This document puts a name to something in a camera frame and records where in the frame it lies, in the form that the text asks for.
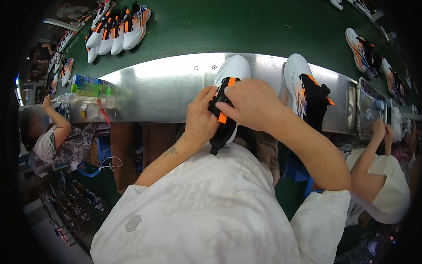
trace blue stool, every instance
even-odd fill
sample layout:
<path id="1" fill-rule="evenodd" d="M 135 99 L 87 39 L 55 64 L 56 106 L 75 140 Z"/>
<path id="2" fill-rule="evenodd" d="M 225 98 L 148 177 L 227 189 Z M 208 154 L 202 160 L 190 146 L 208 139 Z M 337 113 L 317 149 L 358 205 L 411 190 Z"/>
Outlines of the blue stool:
<path id="1" fill-rule="evenodd" d="M 305 166 L 293 159 L 290 153 L 288 154 L 286 169 L 284 170 L 283 177 L 286 175 L 289 175 L 291 178 L 293 178 L 295 182 L 308 182 L 305 189 L 305 199 L 311 192 L 322 192 L 322 189 L 312 189 L 312 186 L 314 185 L 314 179 L 309 175 Z"/>

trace stainless steel work table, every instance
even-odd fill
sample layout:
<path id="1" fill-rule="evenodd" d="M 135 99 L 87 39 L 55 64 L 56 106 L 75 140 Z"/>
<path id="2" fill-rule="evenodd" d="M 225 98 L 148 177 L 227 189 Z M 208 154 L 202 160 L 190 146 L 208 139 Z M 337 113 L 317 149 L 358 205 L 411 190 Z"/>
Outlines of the stainless steel work table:
<path id="1" fill-rule="evenodd" d="M 167 57 L 140 63 L 107 74 L 101 79 L 116 85 L 114 109 L 105 109 L 111 122 L 185 122 L 186 106 L 207 85 L 225 59 L 241 55 L 251 66 L 252 78 L 268 82 L 281 101 L 287 101 L 283 64 L 287 58 L 250 53 L 200 53 Z M 356 84 L 347 76 L 309 64 L 315 80 L 331 90 L 330 106 L 322 129 L 328 132 L 355 134 Z M 99 114 L 82 119 L 76 105 L 70 105 L 71 122 L 105 122 Z"/>

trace plastic bag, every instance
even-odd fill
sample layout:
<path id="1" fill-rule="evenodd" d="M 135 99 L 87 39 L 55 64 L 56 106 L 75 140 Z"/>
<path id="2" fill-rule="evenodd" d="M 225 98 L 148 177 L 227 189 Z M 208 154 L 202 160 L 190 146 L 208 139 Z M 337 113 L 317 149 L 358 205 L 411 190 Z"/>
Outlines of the plastic bag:
<path id="1" fill-rule="evenodd" d="M 394 133 L 393 142 L 401 141 L 401 139 L 410 131 L 412 127 L 411 121 L 401 117 L 400 108 L 393 106 L 391 109 L 391 128 Z"/>

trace tattoo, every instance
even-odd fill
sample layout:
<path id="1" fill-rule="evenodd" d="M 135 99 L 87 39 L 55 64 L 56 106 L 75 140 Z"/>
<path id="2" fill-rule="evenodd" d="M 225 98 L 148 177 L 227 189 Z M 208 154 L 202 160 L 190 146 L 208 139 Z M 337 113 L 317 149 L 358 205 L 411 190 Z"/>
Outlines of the tattoo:
<path id="1" fill-rule="evenodd" d="M 177 154 L 176 145 L 182 138 L 183 138 L 183 135 L 176 141 L 176 143 L 174 143 L 174 145 L 171 148 L 169 148 L 168 150 L 164 152 L 163 157 L 169 154 Z"/>
<path id="2" fill-rule="evenodd" d="M 167 156 L 168 154 L 177 154 L 175 144 L 171 148 L 166 150 L 166 152 L 164 152 L 163 157 Z"/>

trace brown pants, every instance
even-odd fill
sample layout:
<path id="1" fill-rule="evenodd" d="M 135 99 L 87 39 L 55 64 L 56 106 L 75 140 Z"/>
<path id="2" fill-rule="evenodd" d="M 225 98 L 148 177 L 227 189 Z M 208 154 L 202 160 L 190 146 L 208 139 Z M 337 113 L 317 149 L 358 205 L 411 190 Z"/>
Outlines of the brown pants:
<path id="1" fill-rule="evenodd" d="M 268 166 L 271 174 L 273 175 L 273 186 L 276 186 L 278 180 L 280 179 L 280 169 L 277 161 L 277 139 L 262 131 L 255 131 L 249 128 L 245 128 L 245 130 L 257 141 L 257 159 Z M 238 136 L 235 137 L 233 142 L 250 150 L 246 141 Z"/>

